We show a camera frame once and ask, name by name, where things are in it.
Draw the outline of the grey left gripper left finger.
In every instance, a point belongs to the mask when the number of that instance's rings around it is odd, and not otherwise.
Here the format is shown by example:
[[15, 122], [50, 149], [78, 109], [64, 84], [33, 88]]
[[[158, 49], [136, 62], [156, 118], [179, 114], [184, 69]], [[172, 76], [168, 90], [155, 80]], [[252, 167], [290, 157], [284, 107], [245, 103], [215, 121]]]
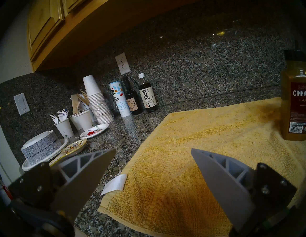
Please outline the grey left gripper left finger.
[[10, 208], [26, 222], [71, 222], [81, 211], [116, 149], [76, 155], [50, 167], [42, 162], [14, 181]]

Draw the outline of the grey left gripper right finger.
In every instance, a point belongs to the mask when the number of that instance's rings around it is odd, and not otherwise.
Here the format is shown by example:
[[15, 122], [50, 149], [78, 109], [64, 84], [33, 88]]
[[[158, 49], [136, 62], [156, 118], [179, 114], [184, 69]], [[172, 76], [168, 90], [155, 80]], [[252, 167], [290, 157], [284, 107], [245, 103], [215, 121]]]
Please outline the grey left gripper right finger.
[[265, 163], [252, 169], [235, 158], [195, 148], [191, 155], [233, 225], [229, 233], [265, 232], [265, 222], [285, 211], [297, 191]]

